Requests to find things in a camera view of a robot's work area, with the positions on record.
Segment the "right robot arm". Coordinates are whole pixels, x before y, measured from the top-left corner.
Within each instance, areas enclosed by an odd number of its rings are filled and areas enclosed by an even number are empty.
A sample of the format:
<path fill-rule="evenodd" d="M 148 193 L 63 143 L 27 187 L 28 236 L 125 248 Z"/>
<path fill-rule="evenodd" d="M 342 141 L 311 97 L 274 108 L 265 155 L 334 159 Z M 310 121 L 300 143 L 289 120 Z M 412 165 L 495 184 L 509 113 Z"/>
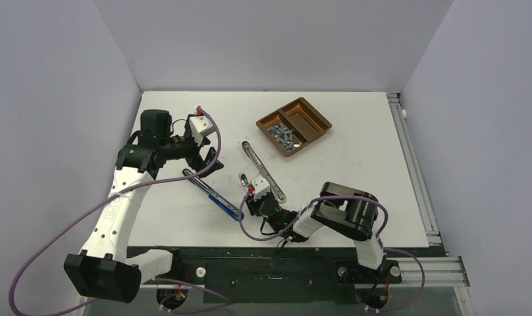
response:
<path fill-rule="evenodd" d="M 312 199 L 300 211 L 289 211 L 280 206 L 270 188 L 260 192 L 251 185 L 244 198 L 250 215 L 261 217 L 272 232 L 262 238 L 243 233 L 256 241 L 281 237 L 285 242 L 302 243 L 327 227 L 354 241 L 360 276 L 375 282 L 385 273 L 385 253 L 381 232 L 388 222 L 388 211 L 378 199 L 361 190 L 336 184 L 324 183 L 319 197 Z"/>

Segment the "blue stapler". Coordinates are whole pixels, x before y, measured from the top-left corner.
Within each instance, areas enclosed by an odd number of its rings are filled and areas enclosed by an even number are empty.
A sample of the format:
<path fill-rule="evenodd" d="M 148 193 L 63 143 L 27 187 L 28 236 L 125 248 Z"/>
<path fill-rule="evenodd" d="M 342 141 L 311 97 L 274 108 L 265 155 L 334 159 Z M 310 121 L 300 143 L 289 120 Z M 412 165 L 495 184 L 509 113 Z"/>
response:
<path fill-rule="evenodd" d="M 222 196 L 212 186 L 200 176 L 195 176 L 195 173 L 190 169 L 183 169 L 182 174 L 184 176 L 191 176 L 188 180 L 198 187 L 217 207 L 219 207 L 224 213 L 226 213 L 234 221 L 241 221 L 244 219 L 244 214 L 239 210 L 239 207 L 231 203 L 227 198 Z"/>

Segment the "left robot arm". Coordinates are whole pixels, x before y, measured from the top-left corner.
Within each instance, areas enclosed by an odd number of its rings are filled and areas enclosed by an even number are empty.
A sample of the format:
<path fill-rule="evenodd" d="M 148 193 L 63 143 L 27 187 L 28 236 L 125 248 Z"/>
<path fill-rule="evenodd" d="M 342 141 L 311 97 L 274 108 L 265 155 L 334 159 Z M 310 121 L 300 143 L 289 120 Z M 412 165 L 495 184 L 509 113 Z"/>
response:
<path fill-rule="evenodd" d="M 127 256 L 128 241 L 142 202 L 168 161 L 185 160 L 197 176 L 223 167 L 219 148 L 210 147 L 217 132 L 213 119 L 196 109 L 185 120 L 184 132 L 174 134 L 173 118 L 166 110 L 145 110 L 140 127 L 120 149 L 108 200 L 103 202 L 92 233 L 77 254 L 67 255 L 64 270 L 81 296 L 130 303 L 140 286 L 154 277 L 167 283 L 180 280 L 183 265 L 168 250 L 148 250 Z"/>

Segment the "light blue staple box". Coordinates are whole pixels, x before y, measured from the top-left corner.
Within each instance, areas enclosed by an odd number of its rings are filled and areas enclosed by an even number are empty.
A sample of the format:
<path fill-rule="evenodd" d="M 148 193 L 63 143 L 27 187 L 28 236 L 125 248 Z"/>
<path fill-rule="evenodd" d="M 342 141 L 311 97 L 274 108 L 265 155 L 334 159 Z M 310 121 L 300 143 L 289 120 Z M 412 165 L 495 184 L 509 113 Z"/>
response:
<path fill-rule="evenodd" d="M 249 182 L 247 176 L 243 172 L 239 173 L 238 178 L 239 178 L 241 184 L 243 185 L 243 187 L 247 188 L 250 185 L 250 182 Z"/>

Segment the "silver black stapler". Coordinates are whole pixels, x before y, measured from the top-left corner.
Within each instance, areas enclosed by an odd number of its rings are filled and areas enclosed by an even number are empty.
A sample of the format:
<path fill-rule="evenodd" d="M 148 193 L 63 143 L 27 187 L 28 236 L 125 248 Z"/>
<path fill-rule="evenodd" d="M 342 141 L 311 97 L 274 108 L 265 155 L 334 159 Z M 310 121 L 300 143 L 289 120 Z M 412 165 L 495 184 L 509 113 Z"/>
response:
<path fill-rule="evenodd" d="M 275 182 L 273 177 L 270 175 L 269 171 L 261 161 L 261 159 L 258 157 L 258 155 L 255 153 L 255 151 L 252 149 L 250 143 L 248 141 L 242 142 L 242 148 L 245 152 L 245 154 L 249 157 L 249 159 L 253 162 L 257 170 L 259 171 L 259 174 L 269 183 L 271 191 L 275 197 L 275 199 L 279 203 L 286 203 L 287 202 L 287 196 L 285 193 L 280 189 L 279 185 Z"/>

